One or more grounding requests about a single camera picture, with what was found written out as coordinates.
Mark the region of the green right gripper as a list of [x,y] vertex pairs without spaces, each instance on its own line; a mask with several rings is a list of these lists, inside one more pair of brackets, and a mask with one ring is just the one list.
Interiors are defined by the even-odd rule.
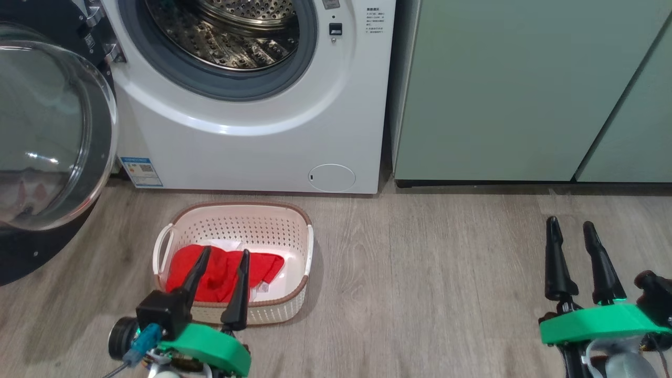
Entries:
[[[670,334],[670,327],[657,324],[640,307],[625,303],[627,295],[614,265],[591,221],[583,223],[585,249],[591,259],[593,303],[562,315],[547,313],[539,319],[541,342],[549,345],[582,343],[603,338],[628,338],[648,333]],[[557,217],[545,221],[545,298],[569,302],[579,294],[571,279],[562,250],[564,239]]]

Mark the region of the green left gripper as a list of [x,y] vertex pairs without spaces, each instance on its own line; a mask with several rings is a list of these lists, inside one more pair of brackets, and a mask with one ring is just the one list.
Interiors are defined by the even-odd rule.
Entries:
[[[185,307],[192,307],[194,303],[198,285],[208,268],[211,252],[211,246],[202,247],[198,259],[182,284],[172,290],[180,297]],[[158,348],[197,359],[230,376],[247,377],[251,364],[250,352],[233,336],[233,332],[240,332],[247,327],[249,269],[250,252],[244,249],[238,264],[235,289],[220,317],[221,329],[190,322],[173,340],[163,338],[158,343]]]

